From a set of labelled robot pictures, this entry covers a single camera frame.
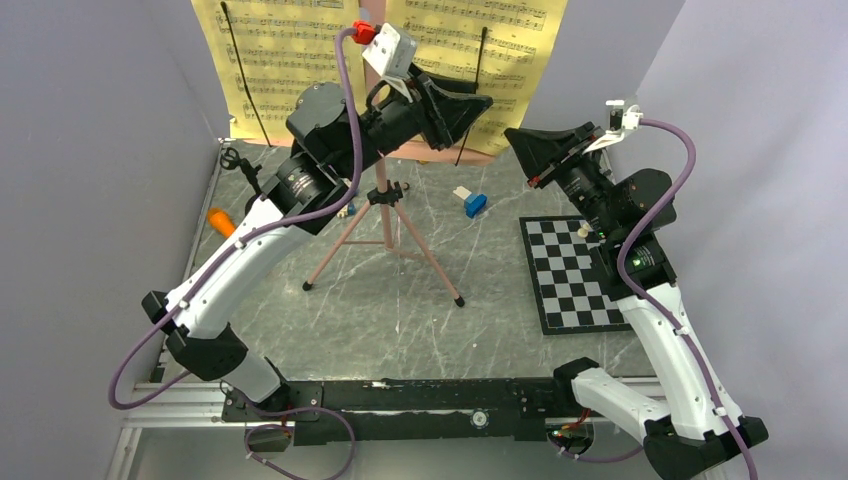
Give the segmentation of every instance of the tripod leg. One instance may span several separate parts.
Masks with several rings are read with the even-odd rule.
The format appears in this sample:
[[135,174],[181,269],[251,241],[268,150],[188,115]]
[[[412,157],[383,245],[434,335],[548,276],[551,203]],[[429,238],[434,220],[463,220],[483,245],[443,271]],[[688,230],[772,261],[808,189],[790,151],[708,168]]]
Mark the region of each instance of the tripod leg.
[[406,211],[404,211],[400,203],[395,203],[395,211],[398,213],[398,218],[400,218],[403,224],[406,225],[406,229],[409,230],[409,233],[412,235],[412,238],[415,239],[415,243],[417,243],[418,247],[421,248],[421,251],[424,253],[424,256],[427,257],[427,260],[430,262],[430,265],[433,266],[433,269],[436,270],[436,273],[438,273],[439,277],[441,277],[442,282],[444,282],[445,287],[448,288],[448,291],[453,297],[454,303],[456,303],[458,307],[465,305],[465,300],[462,298],[459,292],[456,291],[456,288],[453,286],[453,283],[451,283],[450,279],[448,278],[448,275],[445,273],[445,271],[442,269],[442,266],[439,265],[439,262],[433,255],[433,252],[431,252],[430,249],[427,248],[427,243],[424,242],[424,237],[422,237],[421,234],[418,233],[418,230],[415,229],[415,225],[412,224],[412,221],[406,215]]
[[327,256],[325,256],[324,259],[321,260],[321,263],[318,264],[318,268],[316,268],[315,271],[312,272],[312,275],[309,276],[309,279],[303,283],[304,290],[312,289],[312,285],[315,283],[315,280],[318,278],[318,275],[321,275],[321,272],[324,271],[324,268],[327,266],[328,263],[330,263],[330,260],[333,259],[333,255],[335,255],[336,252],[339,251],[339,248],[341,248],[341,246],[344,244],[344,242],[347,241],[348,237],[350,237],[350,234],[353,233],[353,230],[356,228],[357,225],[359,225],[359,222],[362,221],[362,219],[365,217],[365,214],[368,213],[368,210],[370,208],[371,203],[365,202],[365,205],[362,206],[362,209],[356,212],[356,215],[353,217],[353,220],[351,220],[350,224],[345,227],[339,239],[336,240],[336,243],[333,244],[333,248],[331,248],[330,251],[327,252]]
[[392,217],[389,215],[389,206],[380,205],[380,217],[383,224],[383,243],[386,248],[394,248],[395,243],[392,239]]

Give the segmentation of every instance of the small white block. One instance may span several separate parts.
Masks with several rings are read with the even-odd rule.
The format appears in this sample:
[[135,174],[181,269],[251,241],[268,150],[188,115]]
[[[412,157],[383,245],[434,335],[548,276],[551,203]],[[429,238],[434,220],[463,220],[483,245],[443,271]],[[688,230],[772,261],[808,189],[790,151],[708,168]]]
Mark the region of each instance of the small white block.
[[471,195],[471,190],[465,187],[456,187],[456,189],[453,191],[453,194],[459,197],[459,199],[464,202],[465,199]]

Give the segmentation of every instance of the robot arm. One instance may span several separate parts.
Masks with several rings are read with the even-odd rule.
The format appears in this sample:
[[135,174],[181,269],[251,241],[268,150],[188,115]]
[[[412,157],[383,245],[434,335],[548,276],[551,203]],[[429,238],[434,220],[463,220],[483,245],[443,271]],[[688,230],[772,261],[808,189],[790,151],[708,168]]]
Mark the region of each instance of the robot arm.
[[[379,49],[373,48],[377,42],[381,42]],[[393,89],[373,104],[383,86],[378,84],[368,96],[367,110],[357,117],[363,170],[416,135],[422,135],[433,149],[452,146],[492,105],[490,97],[472,93],[470,82],[421,71],[412,64],[414,52],[415,42],[408,34],[388,24],[366,48],[366,60],[382,69]],[[251,199],[244,221],[191,278],[168,293],[150,292],[142,301],[154,323],[172,312],[162,330],[178,363],[202,380],[225,380],[265,411],[285,409],[286,380],[269,361],[248,349],[233,332],[229,318],[274,265],[317,235],[335,215],[243,239],[284,217],[331,206],[345,195],[344,179],[354,172],[348,108],[352,106],[346,105],[337,84],[319,83],[306,89],[286,121],[295,138],[291,156]],[[189,303],[184,299],[192,289]]]
[[[768,432],[760,419],[744,417],[721,387],[689,323],[676,274],[653,233],[676,219],[670,202],[636,238],[624,268],[676,322],[640,298],[618,272],[622,244],[672,182],[668,174],[653,169],[640,170],[617,184],[601,173],[599,149],[623,139],[641,118],[638,105],[613,102],[611,106],[612,128],[606,132],[587,123],[563,132],[507,129],[505,135],[528,185],[542,188],[557,182],[602,241],[590,250],[592,269],[603,292],[639,337],[667,400],[636,393],[588,358],[563,365],[554,378],[568,400],[611,419],[639,441],[663,479],[688,479],[739,454],[731,438],[737,432],[747,446],[765,441]],[[718,385],[717,396],[710,394],[699,360],[711,383]],[[723,417],[736,431],[729,430]]]

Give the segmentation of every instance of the chessboard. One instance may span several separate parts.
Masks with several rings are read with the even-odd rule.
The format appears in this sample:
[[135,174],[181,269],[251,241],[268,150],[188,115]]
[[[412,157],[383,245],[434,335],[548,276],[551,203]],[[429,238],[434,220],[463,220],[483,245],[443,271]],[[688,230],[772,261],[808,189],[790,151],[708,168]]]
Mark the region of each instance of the chessboard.
[[632,328],[601,293],[589,256],[600,241],[594,233],[577,235],[581,217],[522,217],[519,222],[543,334]]

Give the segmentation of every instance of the red connector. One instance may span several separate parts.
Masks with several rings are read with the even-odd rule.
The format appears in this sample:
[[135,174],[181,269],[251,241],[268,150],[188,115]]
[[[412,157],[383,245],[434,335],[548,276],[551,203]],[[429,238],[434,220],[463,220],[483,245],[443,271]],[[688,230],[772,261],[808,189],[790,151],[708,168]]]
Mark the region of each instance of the red connector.
[[353,41],[360,45],[368,45],[377,36],[377,29],[364,20],[353,22],[353,28],[356,29],[356,34],[353,35]]

